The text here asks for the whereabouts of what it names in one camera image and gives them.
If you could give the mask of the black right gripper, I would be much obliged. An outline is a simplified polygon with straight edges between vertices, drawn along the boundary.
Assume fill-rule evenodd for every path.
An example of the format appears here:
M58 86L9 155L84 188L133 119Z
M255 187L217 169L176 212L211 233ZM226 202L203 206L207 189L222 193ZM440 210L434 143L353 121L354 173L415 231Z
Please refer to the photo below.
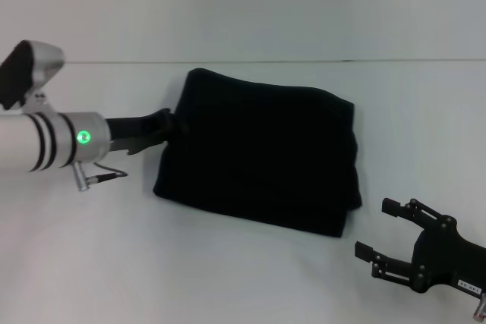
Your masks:
M448 285L473 297L486 293L486 247L464 239L457 221L411 199L407 204L385 198L382 212L413 222L424 230L415 242L412 261L386 256L360 241L355 257L371 263L371 276L425 293L435 285Z

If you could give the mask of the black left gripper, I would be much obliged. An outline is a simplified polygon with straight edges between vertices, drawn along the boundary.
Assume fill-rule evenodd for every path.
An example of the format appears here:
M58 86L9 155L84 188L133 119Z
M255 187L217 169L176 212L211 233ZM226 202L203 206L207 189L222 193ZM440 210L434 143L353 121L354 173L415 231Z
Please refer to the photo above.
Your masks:
M110 152L126 150L137 154L168 139L182 139L188 135L187 123L171 109L160 109L151 115L133 118L106 119L110 131Z

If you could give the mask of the black shirt with FREE print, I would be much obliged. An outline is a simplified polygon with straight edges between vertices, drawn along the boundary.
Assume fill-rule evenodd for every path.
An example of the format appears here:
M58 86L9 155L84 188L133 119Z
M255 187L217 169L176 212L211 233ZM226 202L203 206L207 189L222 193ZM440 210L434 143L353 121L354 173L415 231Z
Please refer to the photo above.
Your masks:
M361 206L352 102L313 87L190 71L156 196L221 215L341 237Z

